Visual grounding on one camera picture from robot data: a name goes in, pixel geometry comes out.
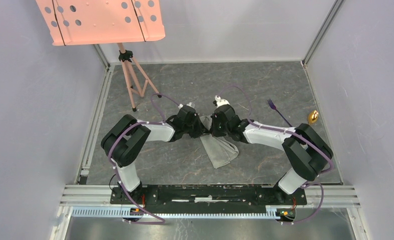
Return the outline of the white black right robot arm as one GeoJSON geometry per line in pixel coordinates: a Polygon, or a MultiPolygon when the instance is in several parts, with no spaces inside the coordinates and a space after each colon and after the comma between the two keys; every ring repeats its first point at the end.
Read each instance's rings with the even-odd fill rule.
{"type": "Polygon", "coordinates": [[[234,141],[259,144],[284,151],[291,169],[275,184],[274,199],[286,204],[294,192],[333,168],[333,152],[308,124],[277,127],[241,119],[229,103],[218,103],[211,116],[211,133],[234,141]]]}

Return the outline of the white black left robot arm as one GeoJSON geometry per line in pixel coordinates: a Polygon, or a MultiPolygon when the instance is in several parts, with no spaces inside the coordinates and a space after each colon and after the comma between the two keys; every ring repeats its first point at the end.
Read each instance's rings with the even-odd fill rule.
{"type": "Polygon", "coordinates": [[[209,128],[204,126],[196,110],[184,105],[177,114],[160,122],[124,115],[103,137],[101,148],[118,176],[123,198],[128,203],[135,204],[142,197],[135,160],[146,142],[172,143],[184,135],[195,139],[208,133],[209,128]]]}

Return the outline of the grey cloth napkin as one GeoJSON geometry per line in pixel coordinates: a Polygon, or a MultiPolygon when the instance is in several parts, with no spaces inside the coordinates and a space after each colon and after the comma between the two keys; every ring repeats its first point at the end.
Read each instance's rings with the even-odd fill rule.
{"type": "Polygon", "coordinates": [[[215,169],[229,164],[239,155],[237,146],[224,137],[214,137],[209,133],[201,136],[200,140],[215,169]]]}

